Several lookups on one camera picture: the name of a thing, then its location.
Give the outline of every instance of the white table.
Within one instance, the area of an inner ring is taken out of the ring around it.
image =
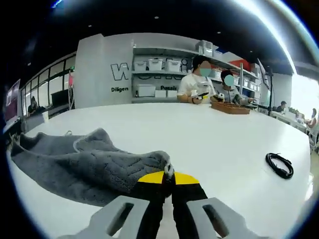
[[[279,113],[279,112],[275,112],[275,111],[272,111],[270,113],[270,115],[274,118],[280,118],[284,121],[286,121],[287,123],[289,123],[292,127],[294,128],[297,128],[299,129],[300,131],[302,132],[306,132],[306,129],[307,129],[307,126],[305,123],[298,123],[297,120],[295,119],[291,119],[289,117],[286,117],[285,115],[283,115],[282,113]]]
[[[254,111],[228,115],[209,105],[181,103],[95,107],[60,114],[27,135],[64,135],[68,130],[83,135],[98,127],[120,149],[166,151],[176,171],[197,178],[208,197],[240,213],[247,227],[260,236],[283,238],[304,204],[310,173],[308,137]],[[292,162],[292,179],[280,178],[266,164],[269,152]],[[50,238],[79,232],[100,209],[49,193],[12,161],[10,168],[27,211]],[[171,218],[167,211],[164,222]]]

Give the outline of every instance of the shelf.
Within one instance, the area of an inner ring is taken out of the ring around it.
[[[141,103],[178,103],[177,98],[157,98],[157,97],[133,97],[133,104],[141,104]]]
[[[173,72],[173,71],[132,71],[132,75],[175,75],[186,76],[187,72]]]
[[[178,49],[178,48],[164,48],[164,47],[134,47],[133,48],[133,54],[134,55],[156,55],[156,56],[175,56],[175,57],[194,57],[197,55],[200,55],[196,51],[190,51],[185,49]],[[232,70],[238,74],[240,74],[240,67],[235,66],[233,64],[230,64],[228,62],[224,62],[221,60],[218,60],[211,56],[206,56],[211,59],[211,63],[215,66],[219,66],[224,69]],[[250,79],[258,79],[256,75],[253,73],[243,70],[244,76],[250,78]]]
[[[246,90],[249,90],[249,91],[252,91],[252,92],[256,92],[255,90],[252,90],[252,89],[250,89],[250,88],[248,88],[246,86],[243,86],[243,89],[246,89]]]

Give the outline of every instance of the person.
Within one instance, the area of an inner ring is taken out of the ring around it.
[[[192,73],[184,76],[181,80],[177,92],[177,99],[180,102],[195,105],[210,103],[210,101],[217,101],[213,97],[213,95],[216,94],[213,83],[208,78],[211,72],[210,59],[205,56],[195,56],[192,66]],[[202,83],[207,83],[207,87],[201,87],[200,84]],[[201,94],[207,95],[204,97],[196,97],[196,95]]]
[[[309,128],[313,128],[316,125],[316,123],[317,123],[316,115],[317,115],[317,110],[315,108],[313,108],[313,114],[312,114],[311,120],[305,121],[305,124]]]
[[[248,105],[254,101],[253,98],[243,99],[236,86],[234,86],[234,76],[230,70],[224,70],[220,74],[222,84],[215,87],[217,94],[223,94],[225,103],[238,104],[241,106]]]
[[[277,107],[277,112],[283,112],[287,106],[286,101],[281,101],[280,106]]]
[[[38,103],[36,102],[35,97],[32,96],[31,105],[29,105],[28,107],[28,116],[32,115],[37,108],[38,108]]]

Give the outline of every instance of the gray cloth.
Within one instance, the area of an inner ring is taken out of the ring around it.
[[[131,154],[116,148],[101,128],[86,136],[22,134],[11,158],[44,189],[95,206],[128,195],[139,178],[170,165],[163,151]]]

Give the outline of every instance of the coiled cable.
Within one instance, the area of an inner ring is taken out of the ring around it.
[[[274,164],[273,159],[277,159],[279,161],[282,161],[289,169],[289,172],[287,172],[285,169],[277,167],[277,165]],[[290,179],[294,174],[294,168],[292,167],[291,162],[289,160],[279,156],[278,153],[267,153],[266,154],[266,162],[273,169],[273,171],[281,178]]]

